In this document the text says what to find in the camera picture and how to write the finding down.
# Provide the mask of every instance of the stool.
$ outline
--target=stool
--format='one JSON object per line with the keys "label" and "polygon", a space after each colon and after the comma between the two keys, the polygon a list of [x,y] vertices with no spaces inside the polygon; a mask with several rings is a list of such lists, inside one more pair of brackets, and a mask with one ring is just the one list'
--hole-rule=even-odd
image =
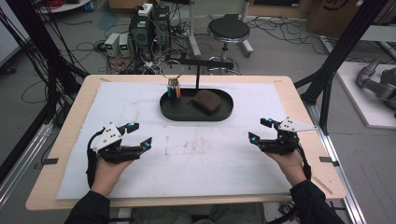
{"label": "stool", "polygon": [[209,35],[218,41],[224,42],[224,46],[221,50],[221,56],[211,57],[209,61],[220,60],[221,62],[230,62],[236,66],[236,70],[229,70],[223,67],[207,67],[206,71],[211,74],[212,71],[219,70],[220,73],[224,71],[225,73],[233,73],[234,75],[241,75],[239,73],[238,63],[227,57],[228,43],[241,43],[242,41],[248,39],[250,34],[250,28],[246,23],[240,21],[236,17],[231,15],[226,15],[223,18],[215,19],[209,23],[207,26],[207,31]]}

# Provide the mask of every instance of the oval tray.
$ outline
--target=oval tray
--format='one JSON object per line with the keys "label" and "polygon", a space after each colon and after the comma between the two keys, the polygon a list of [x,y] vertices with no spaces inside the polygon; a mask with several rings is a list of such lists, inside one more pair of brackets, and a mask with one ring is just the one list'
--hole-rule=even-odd
{"label": "oval tray", "polygon": [[205,89],[214,92],[221,98],[220,108],[212,115],[193,105],[192,97],[199,90],[181,88],[179,99],[170,99],[168,93],[164,93],[160,100],[163,115],[174,121],[221,121],[230,117],[233,112],[233,98],[225,91],[217,89]]}

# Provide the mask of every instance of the table surface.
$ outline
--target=table surface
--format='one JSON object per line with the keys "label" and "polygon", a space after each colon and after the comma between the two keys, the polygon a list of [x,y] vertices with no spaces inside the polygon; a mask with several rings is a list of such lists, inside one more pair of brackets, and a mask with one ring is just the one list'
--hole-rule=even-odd
{"label": "table surface", "polygon": [[[182,76],[183,82],[195,82],[196,76]],[[59,158],[57,164],[45,165],[29,196],[26,207],[29,210],[69,209],[77,200],[56,200],[61,186],[66,164],[79,135],[79,130],[91,108],[97,90],[102,82],[163,82],[161,76],[110,76],[91,75],[87,77],[78,93],[58,138],[49,154],[49,158]],[[289,77],[268,76],[201,76],[201,83],[268,83],[274,84],[285,113],[294,119],[312,123],[300,95]],[[342,199],[345,189],[332,163],[321,162],[319,157],[328,157],[317,131],[299,133],[300,142],[312,166],[312,181],[323,190],[327,199]],[[233,195],[178,198],[141,198],[113,199],[112,207],[192,205],[212,203],[252,203],[290,201],[289,194]]]}

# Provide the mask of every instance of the person's hand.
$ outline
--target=person's hand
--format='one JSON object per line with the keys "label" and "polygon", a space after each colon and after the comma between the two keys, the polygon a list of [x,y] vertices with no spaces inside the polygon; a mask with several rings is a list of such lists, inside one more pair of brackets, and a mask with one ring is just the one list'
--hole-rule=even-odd
{"label": "person's hand", "polygon": [[122,171],[131,163],[132,161],[124,161],[115,164],[106,162],[102,157],[99,157],[96,163],[95,180],[93,181],[91,190],[108,197],[111,190],[113,190],[119,181]]}
{"label": "person's hand", "polygon": [[282,173],[286,176],[292,186],[295,186],[306,180],[303,171],[303,159],[297,150],[287,155],[279,155],[276,153],[266,153],[280,167]]}

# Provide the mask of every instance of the gray floor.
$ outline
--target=gray floor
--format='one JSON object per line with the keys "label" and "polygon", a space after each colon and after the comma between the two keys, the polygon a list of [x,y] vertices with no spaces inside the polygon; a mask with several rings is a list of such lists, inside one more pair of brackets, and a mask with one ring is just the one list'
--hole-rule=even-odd
{"label": "gray floor", "polygon": [[[127,20],[129,18],[128,14],[108,12],[105,9],[98,9],[93,13],[73,10],[60,13],[57,16],[66,22],[92,21],[92,23],[80,25],[60,23],[61,32],[70,49],[76,49],[78,44],[83,42],[94,43],[104,39],[105,30],[112,24],[129,23]],[[209,17],[196,19],[196,27],[202,24],[204,28],[197,33],[205,33],[205,23],[209,20]],[[293,33],[300,32],[302,36],[308,35],[304,28],[304,22],[298,22],[302,27],[292,26],[291,24],[289,30]],[[108,30],[106,34],[123,32],[126,29],[126,25],[120,25]],[[278,37],[282,36],[279,28],[268,31],[268,33]],[[327,55],[324,54],[323,46],[314,38],[308,39],[313,45],[294,45],[284,40],[277,40],[268,33],[258,28],[251,30],[249,42],[255,52],[250,58],[245,56],[245,52],[240,49],[240,46],[231,45],[229,47],[229,56],[239,62],[243,75],[288,76],[293,81],[297,81],[316,72],[326,60]],[[296,38],[297,35],[286,34],[286,37],[292,39]],[[64,49],[59,40],[54,39],[59,44],[59,48]],[[204,35],[198,35],[197,41],[203,54],[202,59],[219,55],[222,47],[221,43]],[[315,46],[315,50],[322,54],[315,53],[312,46]],[[95,52],[90,54],[87,51],[75,50],[73,52],[78,59],[81,59],[81,64],[91,74],[104,73],[100,70],[101,67],[105,66],[102,56]],[[348,59],[362,62],[361,59],[356,58],[363,58],[370,61],[375,55],[381,55],[385,62],[389,60],[389,56],[381,50],[371,44],[361,42],[351,53],[351,56],[355,58]],[[0,106],[2,108],[0,118],[5,126],[0,134],[3,143],[0,162],[3,162],[8,153],[15,147],[44,105],[43,103],[25,103],[21,99],[23,92],[30,85],[39,81],[28,59],[22,52],[19,52],[11,59],[11,62],[17,68],[17,73],[11,75],[4,70],[0,73],[0,90],[2,92],[0,95]],[[174,68],[167,72],[172,74],[176,71],[176,68]],[[194,69],[185,69],[185,73],[194,74],[195,71]],[[23,95],[23,99],[30,102],[44,100],[43,85],[41,83],[34,85]],[[57,132],[57,129],[53,131],[48,143],[43,146],[7,203],[0,210],[1,223],[60,223],[65,220],[68,211],[30,212],[24,206],[40,172],[34,169],[34,164],[39,162],[44,149],[48,147]],[[394,150],[396,145],[394,135],[396,132],[366,128],[337,78],[334,79],[332,89],[329,132],[367,223],[392,223],[392,220],[396,219],[396,195],[394,194],[396,177],[392,174],[392,164],[394,158],[396,158]],[[336,206],[342,206],[339,202],[335,202],[335,204]],[[279,216],[276,213],[276,208],[277,204],[275,203],[267,204],[266,215],[269,220]],[[191,210],[203,211],[204,213],[206,208],[193,207]],[[343,212],[340,212],[340,216],[346,223],[349,222]]]}

